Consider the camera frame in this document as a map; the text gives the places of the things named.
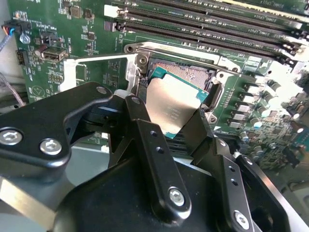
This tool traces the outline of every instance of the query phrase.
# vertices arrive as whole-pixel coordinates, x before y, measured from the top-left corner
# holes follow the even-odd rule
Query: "dimm slot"
[[[149,25],[151,24],[156,24],[156,25],[151,25],[153,27],[157,27],[157,28],[162,28],[162,29],[171,29],[173,31],[178,31],[178,32],[182,32],[182,33],[189,33],[191,35],[197,35],[197,36],[202,36],[203,38],[209,38],[212,40],[216,40],[216,41],[224,41],[226,43],[231,43],[231,44],[237,44],[240,46],[245,46],[245,47],[249,47],[249,48],[258,48],[264,51],[271,51],[273,53],[278,53],[280,54],[279,50],[280,47],[273,45],[273,44],[269,44],[269,43],[262,43],[259,41],[255,41],[255,40],[249,40],[249,39],[245,39],[245,38],[241,38],[241,37],[237,37],[237,36],[232,36],[232,35],[227,35],[227,34],[223,34],[223,33],[217,33],[211,30],[205,30],[205,29],[197,29],[197,28],[193,28],[193,27],[189,27],[189,26],[184,26],[181,24],[176,24],[176,23],[171,23],[168,21],[162,21],[162,20],[157,20],[157,19],[153,19],[153,18],[147,18],[147,17],[143,17],[143,16],[139,16],[136,14],[127,14],[128,17],[132,17],[135,19],[139,19],[140,21],[135,21],[135,23],[143,23],[143,24],[147,24]]]
[[[265,21],[261,21],[261,20],[256,20],[256,19],[252,19],[252,18],[248,18],[248,17],[244,17],[244,16],[240,16],[240,15],[234,15],[234,14],[230,14],[229,12],[220,12],[214,9],[208,9],[206,7],[203,6],[196,6],[196,5],[192,5],[192,4],[187,4],[187,3],[182,3],[182,2],[175,2],[172,0],[147,0],[149,2],[155,2],[155,3],[159,3],[162,5],[167,5],[167,6],[171,6],[171,7],[175,7],[175,8],[181,8],[181,9],[185,9],[185,10],[189,10],[189,11],[195,11],[198,13],[202,13],[202,14],[208,14],[208,15],[212,15],[212,16],[217,16],[217,17],[223,17],[223,18],[228,18],[231,20],[235,20],[238,22],[244,22],[244,23],[249,23],[249,24],[254,24],[254,25],[258,25],[258,26],[262,26],[262,27],[270,27],[273,29],[283,29],[283,30],[287,30],[287,28],[285,26],[282,25],[277,25],[274,23],[269,23],[269,22],[265,22]]]
[[[197,27],[199,29],[209,29],[209,30],[212,30],[212,31],[222,32],[224,34],[241,36],[243,38],[268,42],[268,43],[277,44],[277,45],[282,44],[282,41],[280,41],[280,39],[273,39],[273,38],[269,38],[269,37],[263,37],[263,36],[248,34],[246,32],[242,32],[242,31],[236,31],[236,30],[232,30],[232,29],[221,28],[221,27],[209,25],[209,24],[206,24],[206,23],[201,23],[201,22],[197,22],[197,21],[183,19],[183,18],[176,17],[176,16],[172,17],[172,16],[169,16],[169,15],[159,14],[159,13],[156,13],[156,12],[150,12],[150,11],[147,11],[147,10],[141,10],[141,9],[132,8],[132,7],[127,7],[127,9],[128,9],[129,14],[142,15],[142,16],[147,16],[147,17],[151,17],[151,18],[154,17],[154,18],[157,18],[157,19],[168,20],[170,22],[180,23],[180,24],[184,24],[184,25],[187,25],[187,26],[191,26],[191,27]]]
[[[198,36],[193,36],[193,35],[183,34],[183,33],[174,32],[170,30],[150,27],[150,26],[143,25],[143,24],[126,22],[126,25],[124,26],[124,28],[125,28],[125,31],[130,31],[130,32],[135,32],[135,33],[144,33],[144,34],[148,34],[151,36],[158,36],[158,37],[164,37],[167,39],[178,40],[179,42],[182,42],[182,43],[187,43],[187,44],[190,43],[190,44],[195,44],[197,46],[205,46],[208,49],[215,49],[215,50],[223,49],[223,50],[238,53],[238,54],[241,52],[241,53],[244,53],[250,56],[256,56],[256,57],[266,58],[266,59],[271,59],[271,60],[274,60],[278,57],[278,55],[272,52],[262,51],[262,50],[253,49],[253,48],[246,48],[243,46],[223,43],[220,41],[212,41],[210,39],[205,39],[205,38],[198,37]]]
[[[134,2],[137,3],[137,4],[140,4],[141,6],[142,5],[152,6],[153,8],[156,8],[157,10],[161,8],[163,10],[168,10],[168,11],[171,11],[171,12],[177,11],[177,12],[181,12],[184,15],[185,14],[194,15],[195,17],[199,17],[199,18],[202,18],[202,19],[203,18],[213,19],[213,20],[218,20],[218,21],[221,21],[221,22],[227,23],[227,24],[233,24],[233,25],[242,26],[242,27],[250,27],[251,29],[261,30],[261,31],[264,31],[265,33],[273,33],[273,34],[277,34],[279,36],[290,36],[291,29],[287,29],[287,28],[284,28],[283,30],[268,29],[268,28],[265,28],[265,25],[263,25],[262,27],[255,26],[255,25],[248,24],[248,23],[236,22],[235,20],[229,20],[229,19],[226,19],[224,17],[216,17],[216,16],[212,16],[212,15],[208,15],[208,14],[196,13],[196,12],[193,12],[193,11],[188,11],[188,10],[180,9],[180,8],[177,8],[177,7],[162,6],[161,4],[156,4],[156,3],[153,3],[153,2],[147,2],[147,1],[143,1],[143,0],[134,0]]]

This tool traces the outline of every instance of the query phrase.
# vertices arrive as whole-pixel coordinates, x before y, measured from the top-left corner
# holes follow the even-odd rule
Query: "wire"
[[[5,35],[8,35],[8,32],[6,31],[5,28],[2,28],[4,30]]]
[[[8,35],[7,31],[5,28],[3,28],[3,30],[5,31],[6,36],[3,38],[3,40],[0,43],[0,52],[2,51],[2,49],[5,47],[5,45],[8,43],[8,41],[10,40],[10,38],[12,38],[12,33],[14,32],[15,29],[11,29],[10,30],[10,35]],[[16,100],[18,101],[18,103],[21,106],[24,106],[24,102],[21,99],[21,97],[18,95],[17,91],[11,86],[11,84],[6,80],[5,76],[0,72],[0,80],[5,84],[5,86],[11,91],[11,93],[14,95],[14,97],[16,98]]]
[[[10,35],[13,35],[13,32],[15,31],[15,28],[10,29]]]
[[[2,51],[2,49],[5,47],[5,45],[8,43],[8,41],[10,40],[10,38],[12,38],[11,35],[6,35],[3,40],[0,42],[0,52]]]
[[[6,80],[5,76],[1,72],[0,72],[0,80],[2,80],[5,86],[11,91],[11,93],[14,95],[18,103],[21,106],[24,106],[25,104],[23,100],[21,99],[21,97],[19,96],[19,94],[17,93],[17,91],[11,86],[11,84]]]

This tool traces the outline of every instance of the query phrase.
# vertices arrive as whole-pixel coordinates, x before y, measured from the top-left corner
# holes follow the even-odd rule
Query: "green circuit board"
[[[269,6],[270,1],[245,2]],[[217,120],[211,124],[218,134],[238,136],[246,130],[253,134],[249,141],[251,147],[260,145],[266,151],[269,143],[276,142],[279,154],[296,136],[290,121],[279,116],[261,118],[265,126],[259,130],[250,124],[249,118],[238,128],[229,126],[228,120],[244,92],[244,85],[253,82],[255,76],[270,74],[270,67],[281,55],[284,38],[291,36],[291,31],[295,29],[306,28],[306,23],[213,0],[8,0],[8,3],[12,19],[31,24],[31,29],[26,31],[31,38],[29,44],[21,43],[20,35],[16,35],[18,49],[27,52],[28,62],[23,66],[23,72],[30,102],[58,93],[58,87],[64,81],[63,61],[55,62],[36,55],[44,44],[42,35],[45,33],[52,33],[53,36],[48,47],[62,49],[66,58],[123,53],[128,44],[151,41],[218,54],[237,64],[241,69],[237,72],[249,76],[232,75],[226,81],[222,97],[213,111]],[[110,18],[104,15],[106,4],[119,9],[127,8],[127,12]],[[304,15],[306,1],[275,0],[272,5],[277,10]],[[119,27],[111,28],[114,23]],[[126,59],[80,63],[76,67],[76,84],[95,81],[112,91],[126,89],[125,68]],[[301,100],[294,100],[291,106],[296,108]],[[248,117],[254,116],[255,108],[251,107]],[[275,128],[285,131],[276,137],[273,132]],[[99,135],[89,142],[106,145]],[[283,156],[280,162],[268,168],[286,162]]]

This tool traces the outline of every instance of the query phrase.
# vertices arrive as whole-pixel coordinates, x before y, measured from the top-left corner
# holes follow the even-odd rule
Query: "black plastic bracket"
[[[207,120],[198,112],[185,125],[183,134],[191,141],[192,164],[210,172],[219,186],[224,214],[217,217],[220,230],[254,232],[240,169],[233,162],[228,144],[214,137]]]
[[[0,116],[0,132],[15,130],[22,136],[15,145],[0,143],[0,175],[35,177],[54,181],[61,176],[71,155],[71,143],[91,135],[77,126],[84,114],[112,98],[112,93],[90,82]],[[46,139],[57,140],[61,151],[48,155],[40,150]]]
[[[118,148],[111,155],[115,165],[121,159],[127,158],[132,143],[146,178],[152,209],[162,221],[179,225],[190,216],[192,205],[190,196],[176,167],[164,135],[157,124],[151,123],[144,102],[135,97],[127,96],[123,111],[126,118],[126,135]],[[180,193],[180,200],[172,201],[170,195]]]
[[[258,193],[258,198],[262,199],[259,205],[262,204],[269,211],[272,231],[309,231],[309,227],[255,162],[245,155],[240,155],[236,163],[241,168],[243,178],[251,191]]]

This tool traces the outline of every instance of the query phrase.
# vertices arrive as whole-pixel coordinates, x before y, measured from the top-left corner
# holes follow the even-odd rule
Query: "black clamp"
[[[1,116],[0,174],[54,181],[65,170],[70,147],[95,131],[122,138],[112,159],[139,156],[157,217],[179,225],[190,216],[190,196],[144,102],[132,95],[113,96],[93,82]]]

